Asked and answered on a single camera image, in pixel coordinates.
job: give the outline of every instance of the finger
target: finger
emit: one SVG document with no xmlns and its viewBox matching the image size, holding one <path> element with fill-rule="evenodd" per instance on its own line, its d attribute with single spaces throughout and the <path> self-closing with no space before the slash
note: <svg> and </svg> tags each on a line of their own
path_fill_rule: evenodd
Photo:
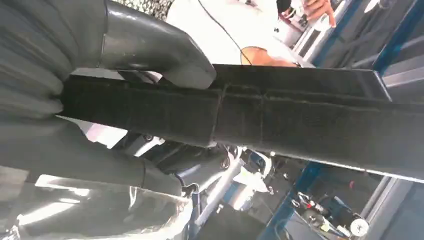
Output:
<svg viewBox="0 0 424 240">
<path fill-rule="evenodd" d="M 319 17 L 321 17 L 323 14 L 325 14 L 327 11 L 327 9 L 325 9 L 324 7 L 319 8 L 318 10 L 314 11 L 312 14 L 310 14 L 307 17 L 307 20 L 313 20 L 313 19 L 318 19 Z"/>
<path fill-rule="evenodd" d="M 305 10 L 307 12 L 312 13 L 313 11 L 322 8 L 326 2 L 324 0 L 317 0 L 316 2 L 312 3 L 311 5 L 308 5 L 305 7 Z"/>
<path fill-rule="evenodd" d="M 330 10 L 327 11 L 328 17 L 329 17 L 329 21 L 330 21 L 330 25 L 335 28 L 336 27 L 336 19 L 334 18 L 334 11 L 333 9 L 330 7 Z"/>
</svg>

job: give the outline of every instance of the wire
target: wire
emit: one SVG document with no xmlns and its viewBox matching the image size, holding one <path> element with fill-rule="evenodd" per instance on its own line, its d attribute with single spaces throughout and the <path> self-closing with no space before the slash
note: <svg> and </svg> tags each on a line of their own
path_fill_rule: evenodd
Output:
<svg viewBox="0 0 424 240">
<path fill-rule="evenodd" d="M 249 62 L 250 65 L 253 65 L 252 62 L 249 60 L 249 58 L 246 56 L 246 54 L 243 52 L 242 48 L 237 44 L 237 42 L 234 40 L 234 38 L 230 35 L 230 33 L 225 29 L 224 26 L 222 26 L 222 24 L 220 22 L 218 22 L 210 13 L 209 11 L 205 8 L 205 6 L 203 6 L 201 0 L 197 0 L 198 3 L 200 4 L 201 8 L 206 12 L 206 14 L 210 17 L 210 19 L 212 19 L 227 35 L 228 37 L 232 40 L 232 42 L 237 46 L 238 50 L 240 51 L 241 55 L 243 55 L 244 58 L 246 58 L 246 60 Z"/>
</svg>

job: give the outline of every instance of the person's hand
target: person's hand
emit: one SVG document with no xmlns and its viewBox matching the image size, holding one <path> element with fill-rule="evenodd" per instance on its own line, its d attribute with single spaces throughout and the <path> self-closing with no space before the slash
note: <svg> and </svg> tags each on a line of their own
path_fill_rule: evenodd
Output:
<svg viewBox="0 0 424 240">
<path fill-rule="evenodd" d="M 318 19 L 323 14 L 327 14 L 330 25 L 333 28 L 336 27 L 336 20 L 334 18 L 334 11 L 330 0 L 305 0 L 304 9 L 306 11 L 308 21 Z"/>
</svg>

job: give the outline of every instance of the workshop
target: workshop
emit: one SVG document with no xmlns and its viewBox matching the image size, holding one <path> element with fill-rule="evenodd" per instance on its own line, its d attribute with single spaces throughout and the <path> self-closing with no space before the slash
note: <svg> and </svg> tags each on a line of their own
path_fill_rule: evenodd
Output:
<svg viewBox="0 0 424 240">
<path fill-rule="evenodd" d="M 424 0 L 0 0 L 0 240 L 415 240 Z"/>
</svg>

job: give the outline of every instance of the blue metal column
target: blue metal column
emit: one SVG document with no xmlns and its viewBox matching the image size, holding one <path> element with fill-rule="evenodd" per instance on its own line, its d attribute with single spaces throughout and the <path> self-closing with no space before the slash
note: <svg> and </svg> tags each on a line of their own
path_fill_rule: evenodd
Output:
<svg viewBox="0 0 424 240">
<path fill-rule="evenodd" d="M 372 64 L 372 69 L 383 75 L 392 61 L 398 56 L 402 45 L 407 41 L 424 13 L 424 1 L 415 0 L 402 21 L 397 26 L 390 41 L 383 47 L 378 58 Z"/>
<path fill-rule="evenodd" d="M 274 213 L 266 228 L 257 238 L 258 240 L 278 240 L 276 233 L 280 233 L 290 221 L 290 218 L 295 213 L 292 205 L 292 199 L 296 192 L 307 192 L 312 186 L 317 176 L 320 174 L 323 165 L 317 162 L 310 162 L 303 170 L 301 176 L 297 179 L 293 189 L 287 194 L 281 205 Z"/>
</svg>

